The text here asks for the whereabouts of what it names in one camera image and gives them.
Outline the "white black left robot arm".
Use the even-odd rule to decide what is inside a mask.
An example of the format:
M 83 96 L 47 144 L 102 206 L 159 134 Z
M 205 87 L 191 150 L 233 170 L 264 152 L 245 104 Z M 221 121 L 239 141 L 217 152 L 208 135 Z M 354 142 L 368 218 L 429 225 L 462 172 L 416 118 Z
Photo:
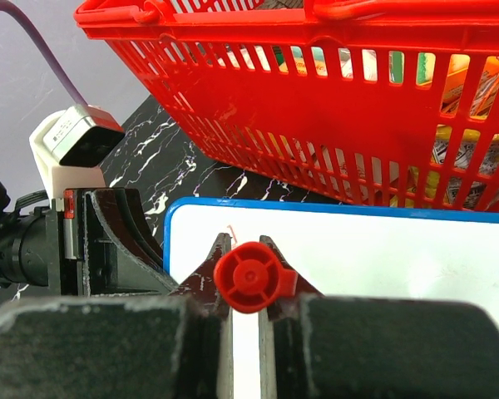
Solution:
M 54 295 L 168 294 L 177 284 L 163 269 L 135 189 L 43 190 L 13 211 L 0 181 L 0 286 L 27 283 Z

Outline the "white whiteboard blue frame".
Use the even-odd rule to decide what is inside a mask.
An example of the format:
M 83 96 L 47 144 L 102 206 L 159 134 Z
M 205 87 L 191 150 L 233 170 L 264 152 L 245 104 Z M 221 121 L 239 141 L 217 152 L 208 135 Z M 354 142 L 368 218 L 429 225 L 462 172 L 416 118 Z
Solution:
M 499 327 L 499 214 L 183 198 L 166 212 L 166 268 L 177 281 L 217 234 L 268 235 L 327 294 L 461 300 Z

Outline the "red capped whiteboard marker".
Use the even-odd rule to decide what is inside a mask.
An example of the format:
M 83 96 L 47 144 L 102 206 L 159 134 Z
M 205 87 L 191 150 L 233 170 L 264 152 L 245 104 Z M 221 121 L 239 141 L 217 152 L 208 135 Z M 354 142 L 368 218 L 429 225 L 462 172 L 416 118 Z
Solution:
M 257 313 L 278 298 L 295 295 L 299 275 L 261 242 L 247 242 L 223 255 L 213 279 L 222 298 L 239 313 Z

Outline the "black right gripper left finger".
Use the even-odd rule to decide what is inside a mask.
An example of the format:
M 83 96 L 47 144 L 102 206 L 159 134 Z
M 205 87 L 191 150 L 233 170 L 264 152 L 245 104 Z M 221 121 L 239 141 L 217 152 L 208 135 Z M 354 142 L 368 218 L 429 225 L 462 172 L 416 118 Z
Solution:
M 234 396 L 232 311 L 214 281 L 217 262 L 230 250 L 230 235 L 219 233 L 205 260 L 170 293 L 184 297 L 190 312 L 175 362 L 176 398 Z

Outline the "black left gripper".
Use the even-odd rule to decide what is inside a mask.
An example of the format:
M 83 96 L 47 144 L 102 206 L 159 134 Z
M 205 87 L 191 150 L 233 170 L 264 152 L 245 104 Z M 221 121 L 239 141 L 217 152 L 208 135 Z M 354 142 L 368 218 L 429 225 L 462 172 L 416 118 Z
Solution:
M 138 190 L 64 190 L 45 223 L 52 294 L 168 294 L 177 287 L 163 269 Z

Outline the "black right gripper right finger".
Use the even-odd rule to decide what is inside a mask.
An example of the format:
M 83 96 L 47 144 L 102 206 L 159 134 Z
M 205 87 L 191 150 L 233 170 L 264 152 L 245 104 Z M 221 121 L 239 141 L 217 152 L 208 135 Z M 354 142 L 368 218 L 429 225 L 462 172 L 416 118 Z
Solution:
M 280 297 L 259 313 L 259 365 L 265 398 L 320 398 L 310 359 L 309 325 L 304 323 L 304 297 L 322 293 L 293 268 L 277 244 L 267 235 L 259 237 L 278 258 L 279 266 L 297 278 L 294 294 Z

